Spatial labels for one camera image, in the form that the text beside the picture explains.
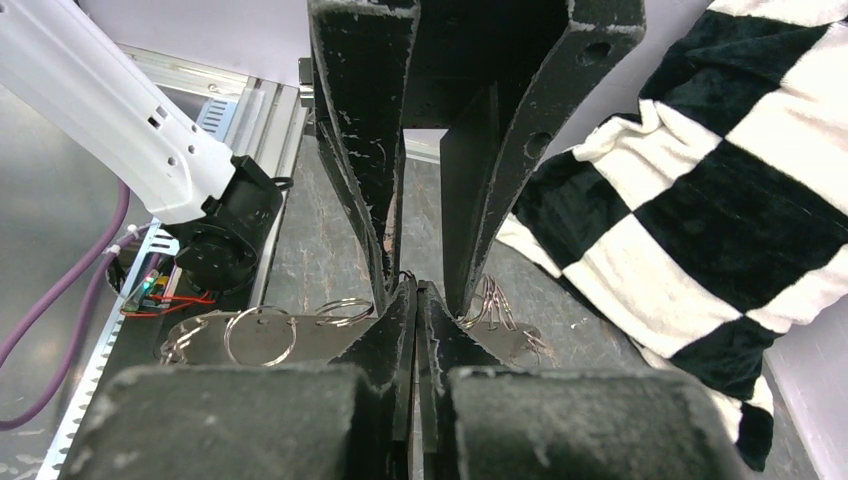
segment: robotic arm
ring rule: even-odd
[[[282,203],[180,111],[72,2],[0,0],[0,83],[121,178],[180,242],[199,290],[249,283]]]

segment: screw hole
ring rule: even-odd
[[[580,65],[592,65],[607,58],[610,50],[612,50],[612,45],[607,42],[593,43],[580,52],[580,55],[577,56],[577,63]]]
[[[527,158],[541,158],[551,140],[553,137],[548,132],[536,132],[530,135],[530,139],[524,144],[524,155]]]

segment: black and white checkered cloth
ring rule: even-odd
[[[763,351],[848,294],[846,16],[846,0],[714,2],[639,115],[542,164],[498,236],[650,365],[709,387],[756,470]]]

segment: purple cable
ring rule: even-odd
[[[76,265],[71,267],[71,269],[68,270],[68,273],[63,275],[62,278],[56,282],[56,285],[53,285],[53,287],[51,287],[50,290],[48,290],[47,293],[45,293],[44,296],[29,309],[26,315],[24,315],[24,318],[22,318],[18,325],[12,330],[12,333],[10,333],[6,340],[3,341],[3,344],[0,345],[0,368],[6,362],[6,359],[9,358],[9,354],[12,353],[12,349],[15,348],[35,321],[41,317],[50,305],[52,305],[53,302],[55,302],[56,299],[59,298],[65,290],[67,290],[68,287],[70,287],[71,284],[74,283],[89,266],[91,266],[92,263],[94,263],[95,260],[97,260],[97,257],[103,253],[103,250],[111,244],[112,239],[115,238],[115,234],[121,229],[121,224],[124,222],[127,210],[129,209],[129,202],[130,189],[119,180],[118,206],[115,208],[115,213],[112,215],[112,221],[109,223],[106,231],[103,232],[103,235],[100,236],[97,243],[85,252],[85,255],[83,255]],[[121,245],[121,243],[125,243],[124,245],[121,245],[124,247],[133,239],[133,236],[128,236],[121,239],[118,244]],[[71,369],[71,362],[74,354],[82,343],[83,334],[88,326],[88,317],[91,313],[91,307],[94,304],[95,295],[98,292],[100,280],[103,278],[106,269],[109,268],[109,263],[114,257],[115,255],[113,253],[107,253],[100,266],[97,267],[97,271],[94,273],[94,277],[92,277],[91,282],[89,282],[88,289],[85,291],[82,303],[80,304],[77,325],[74,328],[71,341],[68,344],[68,349],[65,351],[65,355],[59,363],[59,368],[50,380],[47,388],[44,389],[44,392],[38,400],[20,416],[13,418],[12,420],[0,420],[0,431],[13,430],[32,420],[33,417],[38,415],[41,410],[47,406],[59,390],[59,387],[62,385],[62,381]]]

